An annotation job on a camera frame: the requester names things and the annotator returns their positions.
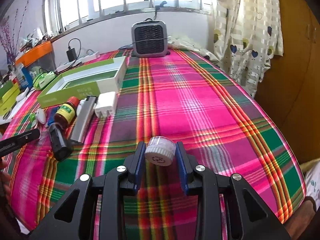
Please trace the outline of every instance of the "white wall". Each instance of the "white wall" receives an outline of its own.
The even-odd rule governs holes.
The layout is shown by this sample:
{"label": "white wall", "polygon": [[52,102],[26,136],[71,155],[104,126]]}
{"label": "white wall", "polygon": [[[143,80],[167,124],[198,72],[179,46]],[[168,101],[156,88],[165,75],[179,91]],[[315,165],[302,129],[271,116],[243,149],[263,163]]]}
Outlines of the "white wall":
{"label": "white wall", "polygon": [[[15,12],[17,8],[19,9],[15,27],[15,37],[18,34],[26,2],[27,0],[15,0],[6,14],[9,15],[9,25],[12,30]],[[72,38],[79,38],[81,40],[83,47],[81,54],[87,49],[104,53],[130,44],[132,42],[132,25],[146,18],[153,18],[153,16],[154,13],[141,13],[117,17],[89,25],[65,35],[53,43],[55,63],[58,66],[60,63],[68,60],[66,50],[68,49],[68,41]],[[211,16],[186,12],[159,12],[157,19],[166,23],[168,35],[187,36],[204,48],[208,48]],[[40,27],[41,30],[44,31],[42,0],[29,0],[20,31],[20,37],[26,37],[27,34],[32,33],[37,27]],[[78,52],[79,46],[77,41],[72,41],[71,45],[75,47]],[[6,69],[6,53],[3,47],[0,47],[0,69]]]}
{"label": "white wall", "polygon": [[[11,36],[13,35],[13,24],[16,15],[16,10],[18,9],[17,21],[15,25],[15,37],[14,46],[16,44],[16,37],[18,35],[20,22],[22,19],[22,14],[28,0],[14,0],[6,16],[9,16],[9,27],[11,31]],[[22,27],[20,30],[20,37],[26,37],[29,33],[32,33],[34,29],[40,27],[42,31],[43,20],[42,20],[42,0],[29,0],[27,11],[23,17]],[[0,45],[0,69],[7,69],[7,56],[4,48]]]}
{"label": "white wall", "polygon": [[[154,13],[140,13],[117,17],[98,22],[77,31],[74,31],[53,43],[56,66],[68,61],[66,50],[68,42],[72,38],[81,40],[83,54],[87,49],[100,53],[116,50],[124,45],[132,43],[131,27],[139,21],[153,18]],[[209,15],[187,12],[159,12],[157,20],[162,20],[167,25],[168,35],[187,36],[203,48],[208,44],[208,19]],[[78,54],[78,41],[71,42]]]}

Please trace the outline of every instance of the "bed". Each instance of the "bed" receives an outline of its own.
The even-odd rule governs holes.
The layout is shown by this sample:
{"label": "bed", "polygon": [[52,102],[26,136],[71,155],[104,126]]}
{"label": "bed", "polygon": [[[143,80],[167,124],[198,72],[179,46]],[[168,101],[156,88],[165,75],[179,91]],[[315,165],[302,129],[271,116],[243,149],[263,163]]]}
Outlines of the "bed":
{"label": "bed", "polygon": [[[22,223],[34,229],[82,174],[107,173],[121,165],[139,141],[147,143],[156,135],[182,141],[188,154],[216,173],[240,173],[282,223],[288,220],[304,199],[305,182],[290,147],[259,105],[196,53],[171,50],[150,59],[131,53],[117,50],[95,60],[127,56],[128,69],[116,115],[94,117],[84,146],[77,146],[71,157],[60,163],[54,159],[47,129],[38,141],[6,157],[11,205]],[[38,94],[29,97],[3,138],[31,128],[28,117],[39,108]],[[147,162],[138,196],[125,198],[124,211],[128,239],[194,238],[197,198],[183,195],[174,164]],[[222,221],[227,239],[224,213]]]}

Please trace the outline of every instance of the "human hand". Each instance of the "human hand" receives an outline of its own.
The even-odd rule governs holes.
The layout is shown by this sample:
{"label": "human hand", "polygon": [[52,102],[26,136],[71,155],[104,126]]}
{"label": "human hand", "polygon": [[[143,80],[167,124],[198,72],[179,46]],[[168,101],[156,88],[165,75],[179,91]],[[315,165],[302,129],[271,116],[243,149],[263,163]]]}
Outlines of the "human hand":
{"label": "human hand", "polygon": [[[7,166],[8,166],[7,161],[2,160],[2,162],[0,162],[0,170],[4,169]],[[6,198],[7,198],[7,200],[9,202],[10,202],[10,198],[11,198],[10,197],[11,196],[11,190],[10,190],[10,187],[7,184],[4,184],[4,183],[10,182],[10,179],[11,179],[11,176],[8,173],[0,171],[0,180],[3,183],[4,193],[5,193],[5,196],[6,196]]]}

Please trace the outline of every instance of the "wooden door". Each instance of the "wooden door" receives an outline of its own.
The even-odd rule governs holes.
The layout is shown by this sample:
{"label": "wooden door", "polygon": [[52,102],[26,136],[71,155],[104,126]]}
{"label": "wooden door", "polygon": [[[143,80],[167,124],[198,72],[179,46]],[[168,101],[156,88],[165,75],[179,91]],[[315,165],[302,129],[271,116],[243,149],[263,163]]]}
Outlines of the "wooden door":
{"label": "wooden door", "polygon": [[299,163],[320,158],[320,24],[312,14],[312,49],[302,89],[281,131]]}
{"label": "wooden door", "polygon": [[280,0],[284,55],[274,56],[255,100],[281,128],[301,90],[310,59],[311,15],[305,0]]}

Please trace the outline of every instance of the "windowsill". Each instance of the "windowsill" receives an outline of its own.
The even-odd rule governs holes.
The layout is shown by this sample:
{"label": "windowsill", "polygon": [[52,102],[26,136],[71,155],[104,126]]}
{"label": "windowsill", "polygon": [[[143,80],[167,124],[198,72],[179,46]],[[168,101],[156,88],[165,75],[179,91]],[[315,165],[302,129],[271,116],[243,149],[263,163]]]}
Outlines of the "windowsill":
{"label": "windowsill", "polygon": [[[61,37],[65,36],[71,32],[74,32],[74,31],[79,30],[81,28],[87,27],[91,24],[95,24],[95,23],[105,21],[108,19],[113,19],[116,17],[126,16],[126,15],[131,15],[131,14],[138,14],[138,13],[150,13],[150,12],[155,12],[155,8],[136,9],[136,10],[123,11],[123,12],[105,15],[105,16],[93,19],[91,21],[87,21],[85,23],[82,23],[76,27],[70,28],[70,29],[64,31],[63,33],[53,37],[51,39],[51,42],[54,42],[54,41],[60,39]],[[206,15],[211,14],[210,11],[199,10],[199,9],[189,9],[189,8],[176,8],[176,7],[164,7],[164,8],[161,8],[158,12],[188,12],[188,13],[198,13],[198,14],[206,14]]]}

